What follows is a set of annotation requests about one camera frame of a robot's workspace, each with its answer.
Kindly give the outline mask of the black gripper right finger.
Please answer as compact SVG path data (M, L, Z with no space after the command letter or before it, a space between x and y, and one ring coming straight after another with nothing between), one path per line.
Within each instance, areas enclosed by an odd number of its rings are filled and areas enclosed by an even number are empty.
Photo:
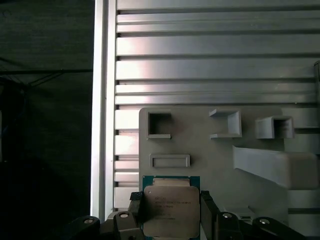
M307 238L270 217L258 217L247 223L234 213L220 211L207 190L202 190L200 193L200 223L208 240L305 240Z

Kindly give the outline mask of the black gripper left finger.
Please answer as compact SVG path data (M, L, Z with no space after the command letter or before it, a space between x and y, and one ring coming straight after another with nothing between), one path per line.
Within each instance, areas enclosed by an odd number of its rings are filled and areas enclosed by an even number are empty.
M112 212L106 221L94 216L82 216L66 225L62 230L63 240L143 240L142 212L144 193L130 195L127 211Z

